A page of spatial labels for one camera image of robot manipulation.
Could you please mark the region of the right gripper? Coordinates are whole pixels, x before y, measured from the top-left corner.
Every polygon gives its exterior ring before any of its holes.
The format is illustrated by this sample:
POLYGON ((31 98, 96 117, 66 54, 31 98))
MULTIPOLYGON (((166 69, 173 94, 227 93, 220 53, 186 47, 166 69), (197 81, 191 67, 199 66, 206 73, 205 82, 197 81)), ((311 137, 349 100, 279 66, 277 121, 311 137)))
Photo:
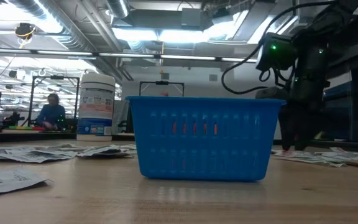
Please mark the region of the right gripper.
POLYGON ((294 142, 296 151, 304 151, 312 139, 313 110, 323 107, 323 90, 326 80, 330 51, 325 42, 311 42, 297 50, 294 75, 283 87, 273 86, 259 90, 257 99, 286 101, 280 108, 278 121, 282 137, 282 149, 288 151, 294 142), (295 135, 291 126, 290 112, 295 115, 295 135))

